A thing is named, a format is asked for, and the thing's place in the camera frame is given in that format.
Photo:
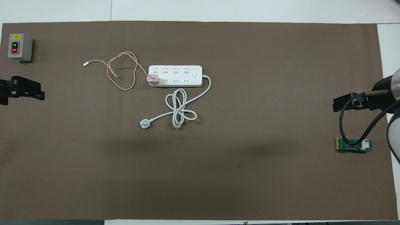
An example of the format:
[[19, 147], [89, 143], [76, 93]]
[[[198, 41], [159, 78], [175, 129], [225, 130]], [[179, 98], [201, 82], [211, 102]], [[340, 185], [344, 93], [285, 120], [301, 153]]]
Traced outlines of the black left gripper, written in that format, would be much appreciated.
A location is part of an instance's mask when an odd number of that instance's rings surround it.
[[9, 81], [0, 80], [0, 104], [8, 105], [9, 98], [28, 97], [40, 101], [45, 100], [45, 92], [41, 90], [41, 84], [36, 81], [13, 76]]

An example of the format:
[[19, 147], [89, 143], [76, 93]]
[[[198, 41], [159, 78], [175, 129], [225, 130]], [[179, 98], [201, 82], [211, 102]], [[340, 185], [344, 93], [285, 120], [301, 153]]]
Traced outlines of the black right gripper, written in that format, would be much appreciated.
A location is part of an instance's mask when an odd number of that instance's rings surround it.
[[[339, 112], [345, 106], [348, 100], [353, 98], [356, 93], [349, 93], [341, 97], [337, 97], [333, 100], [333, 111]], [[388, 97], [388, 93], [366, 93], [365, 96], [354, 98], [351, 103], [345, 108], [345, 110], [364, 110], [369, 109], [370, 111], [380, 108]]]

